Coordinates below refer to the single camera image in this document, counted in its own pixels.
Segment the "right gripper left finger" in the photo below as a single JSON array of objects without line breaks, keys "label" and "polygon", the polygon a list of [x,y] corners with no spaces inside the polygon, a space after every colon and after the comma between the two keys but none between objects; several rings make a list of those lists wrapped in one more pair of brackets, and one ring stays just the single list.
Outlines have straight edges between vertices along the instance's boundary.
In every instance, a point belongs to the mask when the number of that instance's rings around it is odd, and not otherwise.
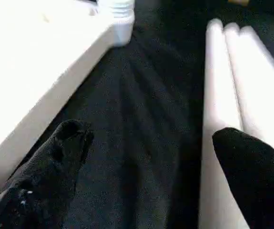
[{"label": "right gripper left finger", "polygon": [[0,229],[61,229],[93,138],[90,124],[62,122],[0,190]]}]

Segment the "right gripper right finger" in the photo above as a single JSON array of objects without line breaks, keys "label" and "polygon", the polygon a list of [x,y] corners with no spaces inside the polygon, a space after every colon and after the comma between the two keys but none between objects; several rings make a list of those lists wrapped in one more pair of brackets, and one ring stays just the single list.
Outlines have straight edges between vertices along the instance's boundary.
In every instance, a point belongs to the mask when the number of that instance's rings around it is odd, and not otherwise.
[{"label": "right gripper right finger", "polygon": [[274,229],[274,149],[235,128],[216,131],[213,147],[248,226]]}]

